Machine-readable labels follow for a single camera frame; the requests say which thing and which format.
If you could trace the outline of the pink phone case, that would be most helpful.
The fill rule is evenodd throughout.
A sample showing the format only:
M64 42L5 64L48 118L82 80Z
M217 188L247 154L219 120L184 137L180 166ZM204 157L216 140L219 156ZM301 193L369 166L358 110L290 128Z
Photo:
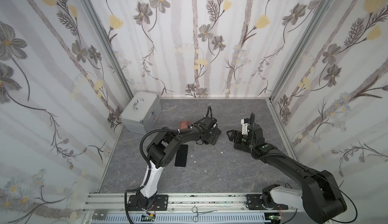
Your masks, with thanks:
M187 129L187 128L190 127L190 125L191 125L190 121L181 121L180 124L179 124L179 129L180 130Z

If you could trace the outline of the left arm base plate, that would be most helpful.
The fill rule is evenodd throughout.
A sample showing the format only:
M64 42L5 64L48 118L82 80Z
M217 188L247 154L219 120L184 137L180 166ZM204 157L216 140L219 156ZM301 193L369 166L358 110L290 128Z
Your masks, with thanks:
M150 198L142 195L130 195L125 207L128 211L166 211L168 198L168 195L154 195Z

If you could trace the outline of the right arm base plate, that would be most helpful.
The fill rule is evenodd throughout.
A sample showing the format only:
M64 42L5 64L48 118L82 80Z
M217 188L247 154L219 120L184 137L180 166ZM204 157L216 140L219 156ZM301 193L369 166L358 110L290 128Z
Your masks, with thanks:
M267 196L262 197L262 194L247 194L246 207L249 210L288 210L287 205L278 205L269 201Z

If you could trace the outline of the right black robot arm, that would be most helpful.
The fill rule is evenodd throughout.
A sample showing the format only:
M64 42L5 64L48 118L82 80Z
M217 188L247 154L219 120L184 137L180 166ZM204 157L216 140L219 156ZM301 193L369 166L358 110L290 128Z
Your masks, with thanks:
M236 150L247 152L255 160L266 163L295 181L301 190L273 184L262 190L259 203L273 209L286 205L303 210L314 222L323 224L347 210L346 201L333 175L307 167L266 143L258 124L244 124L244 130L227 131Z

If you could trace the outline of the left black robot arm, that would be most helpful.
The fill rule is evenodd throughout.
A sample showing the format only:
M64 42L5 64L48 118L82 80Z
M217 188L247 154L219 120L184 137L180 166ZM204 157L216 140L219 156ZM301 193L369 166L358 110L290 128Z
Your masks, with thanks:
M178 154L181 145L195 142L200 145L215 145L221 134L215 118L209 116L189 125L183 130L167 127L147 133L140 141L140 154L147 163L142 184L124 192L125 207L149 210L156 202L158 183L164 167Z

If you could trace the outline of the phone with black screen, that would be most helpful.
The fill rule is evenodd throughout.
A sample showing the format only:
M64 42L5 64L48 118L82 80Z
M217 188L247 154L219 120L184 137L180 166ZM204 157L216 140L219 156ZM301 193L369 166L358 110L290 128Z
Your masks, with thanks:
M189 146L186 144L180 145L175 158L174 166L176 167L186 167L187 158L188 158L188 149Z

